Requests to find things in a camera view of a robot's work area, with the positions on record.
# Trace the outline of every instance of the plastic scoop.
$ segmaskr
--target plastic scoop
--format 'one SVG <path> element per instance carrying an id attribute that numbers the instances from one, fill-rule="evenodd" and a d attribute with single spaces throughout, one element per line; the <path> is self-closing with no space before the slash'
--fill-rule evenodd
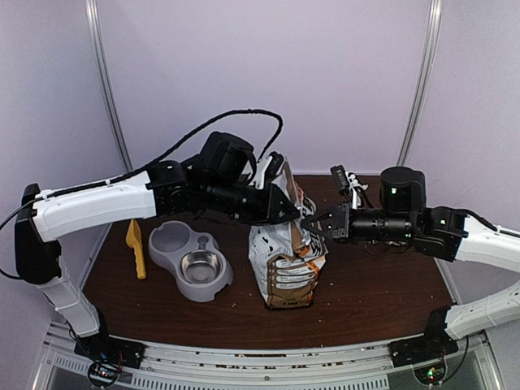
<path id="1" fill-rule="evenodd" d="M 136 271 L 138 279 L 146 279 L 145 256 L 143 254 L 143 243 L 141 239 L 141 228 L 135 219 L 130 221 L 127 232 L 127 245 L 133 248 L 136 257 Z"/>

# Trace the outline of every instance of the gray pet bowl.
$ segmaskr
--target gray pet bowl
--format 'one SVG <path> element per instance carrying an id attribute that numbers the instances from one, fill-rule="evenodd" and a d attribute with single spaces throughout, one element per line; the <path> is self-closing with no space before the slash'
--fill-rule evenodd
<path id="1" fill-rule="evenodd" d="M 149 255 L 175 277 L 188 299 L 208 302 L 233 281 L 233 270 L 213 236 L 194 232 L 186 223 L 165 222 L 149 236 Z"/>

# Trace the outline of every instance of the metal bowl insert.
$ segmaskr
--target metal bowl insert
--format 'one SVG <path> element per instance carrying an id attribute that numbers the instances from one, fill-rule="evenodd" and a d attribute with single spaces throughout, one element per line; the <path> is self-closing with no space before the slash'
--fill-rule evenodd
<path id="1" fill-rule="evenodd" d="M 217 279 L 221 270 L 219 257 L 205 249 L 187 253 L 180 260 L 180 275 L 193 284 L 209 284 Z"/>

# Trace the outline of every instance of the white wall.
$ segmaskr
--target white wall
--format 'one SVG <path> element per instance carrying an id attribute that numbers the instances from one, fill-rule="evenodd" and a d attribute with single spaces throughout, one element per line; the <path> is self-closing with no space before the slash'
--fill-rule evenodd
<path id="1" fill-rule="evenodd" d="M 32 182 L 59 188 L 122 172 L 103 106 L 82 0 L 0 0 L 0 183 L 2 219 Z M 15 272 L 12 225 L 2 231 L 0 267 Z M 74 277 L 100 229 L 65 237 Z M 28 388 L 50 322 L 44 297 L 0 276 L 2 388 Z"/>
<path id="2" fill-rule="evenodd" d="M 426 174 L 428 204 L 468 208 L 520 230 L 520 2 L 444 0 L 427 98 L 407 165 Z M 519 274 L 449 266 L 464 302 Z M 510 390 L 518 390 L 520 323 L 488 334 Z"/>
<path id="3" fill-rule="evenodd" d="M 427 0 L 99 2 L 134 165 L 222 111 L 261 107 L 284 117 L 274 148 L 294 171 L 343 163 L 380 172 L 399 154 L 428 15 Z M 260 150 L 275 122 L 242 117 L 214 129 Z M 205 138 L 175 158 L 197 153 Z"/>

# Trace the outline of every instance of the wooden tabletop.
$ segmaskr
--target wooden tabletop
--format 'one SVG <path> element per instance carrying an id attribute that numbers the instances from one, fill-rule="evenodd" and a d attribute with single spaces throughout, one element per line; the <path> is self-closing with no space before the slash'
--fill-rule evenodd
<path id="1" fill-rule="evenodd" d="M 342 200 L 330 176 L 299 176 L 297 181 L 318 208 Z M 379 178 L 362 181 L 370 184 L 369 197 L 377 203 Z M 125 243 L 128 222 L 115 223 L 84 289 L 105 315 L 111 334 L 230 349 L 350 345 L 421 333 L 433 309 L 451 304 L 432 258 L 411 250 L 374 255 L 363 243 L 328 242 L 314 304 L 269 310 L 248 259 L 249 227 L 192 221 L 186 215 L 175 219 L 214 236 L 232 265 L 232 285 L 212 302 L 196 303 L 182 296 L 173 276 L 148 256 L 148 237 L 165 219 L 140 221 L 147 278 L 138 280 L 133 251 Z M 379 254 L 381 248 L 371 251 Z"/>

